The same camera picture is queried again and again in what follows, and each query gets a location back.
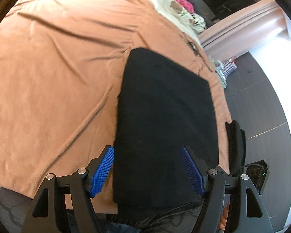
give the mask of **white wall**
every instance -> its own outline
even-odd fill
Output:
[[[287,35],[276,37],[251,50],[250,53],[271,82],[286,114],[291,134],[291,39]],[[286,226],[289,224],[291,208]]]

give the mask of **person's finger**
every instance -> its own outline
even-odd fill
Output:
[[[225,230],[225,226],[221,222],[219,222],[219,229]]]
[[[226,226],[227,220],[223,215],[221,215],[221,217],[220,217],[220,222],[224,225],[224,227]]]
[[[227,208],[223,209],[223,216],[227,219],[227,216],[228,216],[228,209]]]

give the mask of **bed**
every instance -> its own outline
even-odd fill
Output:
[[[139,47],[208,81],[228,172],[223,88],[166,0],[19,0],[0,24],[0,186],[33,198],[46,174],[72,174],[112,145],[123,70]],[[112,178],[92,200],[96,213],[117,213]]]

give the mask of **pink pillow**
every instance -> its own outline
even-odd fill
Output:
[[[193,5],[190,2],[188,2],[187,0],[175,0],[175,1],[178,2],[179,4],[181,4],[191,14],[194,13]]]

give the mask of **black cable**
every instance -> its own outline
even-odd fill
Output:
[[[248,167],[248,166],[258,166],[258,167],[262,168],[263,173],[265,173],[265,169],[264,169],[264,167],[261,166],[261,165],[259,165],[259,164],[248,164],[248,165],[245,165],[245,166],[240,167],[237,171],[239,171],[240,169],[243,169],[243,168],[245,168],[245,167]]]

